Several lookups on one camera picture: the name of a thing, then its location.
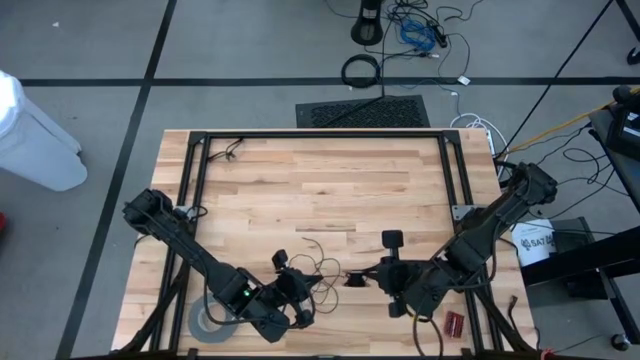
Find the white trash bin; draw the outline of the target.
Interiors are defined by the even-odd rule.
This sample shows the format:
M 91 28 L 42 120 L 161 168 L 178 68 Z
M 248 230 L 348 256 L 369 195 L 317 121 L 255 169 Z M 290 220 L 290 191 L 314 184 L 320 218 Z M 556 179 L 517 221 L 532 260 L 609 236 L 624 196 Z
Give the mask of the white trash bin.
M 0 70 L 0 169 L 63 192 L 88 177 L 80 143 L 33 103 L 20 81 Z

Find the black stand base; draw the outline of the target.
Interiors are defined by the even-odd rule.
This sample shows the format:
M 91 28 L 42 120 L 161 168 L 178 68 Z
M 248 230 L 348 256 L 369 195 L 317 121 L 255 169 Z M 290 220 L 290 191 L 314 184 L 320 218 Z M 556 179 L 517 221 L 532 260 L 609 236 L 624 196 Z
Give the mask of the black stand base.
M 351 39 L 363 46 L 378 44 L 384 35 L 381 25 L 383 0 L 360 0 L 356 22 L 351 28 Z

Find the black equipment cart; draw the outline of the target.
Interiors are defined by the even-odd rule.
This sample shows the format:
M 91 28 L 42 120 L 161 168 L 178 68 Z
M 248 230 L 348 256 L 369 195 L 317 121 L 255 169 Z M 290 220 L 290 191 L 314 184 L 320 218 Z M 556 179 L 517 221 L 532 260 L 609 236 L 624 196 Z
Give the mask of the black equipment cart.
M 634 174 L 622 177 L 621 182 L 640 213 L 640 130 L 627 130 L 625 125 L 632 113 L 640 120 L 640 87 L 632 89 L 621 85 L 613 90 L 612 97 L 611 102 L 557 125 L 515 146 L 512 151 L 525 150 L 542 138 L 587 118 L 587 127 L 604 149 L 613 171 L 618 173 L 624 161 L 629 163 Z M 630 344 L 640 345 L 640 326 L 614 281 L 616 277 L 632 274 L 640 274 L 640 225 L 524 267 L 527 285 L 580 276 L 598 278 L 623 326 L 624 332 L 611 338 L 612 346 L 619 351 L 626 350 Z

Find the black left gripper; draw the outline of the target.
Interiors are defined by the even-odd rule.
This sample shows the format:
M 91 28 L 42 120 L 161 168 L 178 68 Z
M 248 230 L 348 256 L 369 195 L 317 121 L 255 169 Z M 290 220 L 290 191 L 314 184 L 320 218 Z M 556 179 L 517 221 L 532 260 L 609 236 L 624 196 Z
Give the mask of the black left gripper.
M 315 295 L 323 275 L 305 274 L 288 265 L 288 255 L 279 249 L 272 256 L 276 270 L 275 287 L 284 297 L 284 303 L 291 305 L 295 311 L 295 322 L 290 329 L 304 329 L 314 323 Z

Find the black power adapter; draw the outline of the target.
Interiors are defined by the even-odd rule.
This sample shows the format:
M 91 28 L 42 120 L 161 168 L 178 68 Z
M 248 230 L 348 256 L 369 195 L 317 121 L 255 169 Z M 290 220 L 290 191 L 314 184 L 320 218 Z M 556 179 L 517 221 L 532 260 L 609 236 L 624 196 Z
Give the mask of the black power adapter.
M 438 45 L 441 48 L 447 48 L 448 39 L 447 39 L 447 35 L 444 32 L 443 26 L 437 21 L 430 21 L 429 26 L 434 32 L 434 36 Z

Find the black floor grate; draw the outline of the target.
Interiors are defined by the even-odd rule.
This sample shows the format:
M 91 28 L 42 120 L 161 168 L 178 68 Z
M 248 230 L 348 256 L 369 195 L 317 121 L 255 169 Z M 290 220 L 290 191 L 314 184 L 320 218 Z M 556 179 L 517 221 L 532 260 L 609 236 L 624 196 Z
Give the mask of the black floor grate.
M 421 95 L 295 105 L 298 128 L 429 128 Z

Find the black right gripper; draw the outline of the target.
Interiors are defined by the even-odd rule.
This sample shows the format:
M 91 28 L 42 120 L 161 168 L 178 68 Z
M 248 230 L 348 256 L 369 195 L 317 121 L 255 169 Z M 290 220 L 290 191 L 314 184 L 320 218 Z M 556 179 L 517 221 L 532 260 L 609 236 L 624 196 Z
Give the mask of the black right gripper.
M 378 265 L 365 268 L 361 274 L 367 278 L 365 285 L 373 287 L 390 296 L 388 312 L 391 318 L 399 318 L 407 313 L 403 293 L 407 283 L 415 272 L 416 265 L 411 260 L 401 260 L 399 249 L 404 246 L 404 235 L 401 230 L 384 230 L 381 234 L 382 244 L 389 254 L 380 259 Z

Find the white paper sign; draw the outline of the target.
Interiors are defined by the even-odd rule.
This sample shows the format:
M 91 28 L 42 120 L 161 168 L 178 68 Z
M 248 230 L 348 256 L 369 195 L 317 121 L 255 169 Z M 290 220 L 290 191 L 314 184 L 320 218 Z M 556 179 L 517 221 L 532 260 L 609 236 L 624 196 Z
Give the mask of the white paper sign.
M 511 229 L 511 235 L 522 267 L 545 260 L 557 252 L 554 228 L 547 219 L 517 223 Z

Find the black aluminium table frame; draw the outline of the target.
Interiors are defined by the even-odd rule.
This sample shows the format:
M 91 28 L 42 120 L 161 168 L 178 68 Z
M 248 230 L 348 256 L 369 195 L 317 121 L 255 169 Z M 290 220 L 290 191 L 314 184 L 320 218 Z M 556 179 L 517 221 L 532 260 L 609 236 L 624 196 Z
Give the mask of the black aluminium table frame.
M 478 130 L 393 132 L 168 130 L 149 186 L 175 203 L 199 203 L 207 213 L 199 242 L 217 259 L 274 279 L 272 255 L 284 249 L 294 265 L 341 270 L 379 261 L 386 229 L 404 233 L 402 254 L 428 258 L 453 233 L 453 204 L 485 205 L 500 193 L 489 147 Z M 449 293 L 430 324 L 392 319 L 388 298 L 373 287 L 337 283 L 319 294 L 314 324 L 269 343 L 248 324 L 221 344 L 191 336 L 188 309 L 170 306 L 160 347 L 211 356 L 456 355 L 475 337 L 492 339 L 485 313 L 464 295 Z M 444 333 L 445 315 L 465 316 L 459 339 Z

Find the grey duct tape roll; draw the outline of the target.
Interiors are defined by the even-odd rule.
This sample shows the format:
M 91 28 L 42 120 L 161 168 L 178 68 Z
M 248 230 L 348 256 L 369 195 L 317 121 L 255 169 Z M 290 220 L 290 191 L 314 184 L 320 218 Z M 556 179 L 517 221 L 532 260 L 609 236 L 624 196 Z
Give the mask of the grey duct tape roll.
M 192 304 L 187 324 L 191 336 L 205 344 L 224 343 L 234 335 L 239 327 L 238 324 L 218 325 L 212 322 L 206 316 L 203 298 L 199 298 Z

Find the red screwdriver bit set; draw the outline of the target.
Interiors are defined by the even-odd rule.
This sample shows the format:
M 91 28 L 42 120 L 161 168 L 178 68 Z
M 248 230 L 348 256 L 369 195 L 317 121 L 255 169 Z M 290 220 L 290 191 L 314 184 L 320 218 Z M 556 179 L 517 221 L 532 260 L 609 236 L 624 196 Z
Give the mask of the red screwdriver bit set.
M 464 315 L 454 311 L 447 311 L 445 315 L 444 333 L 449 338 L 461 338 L 464 330 L 464 322 Z

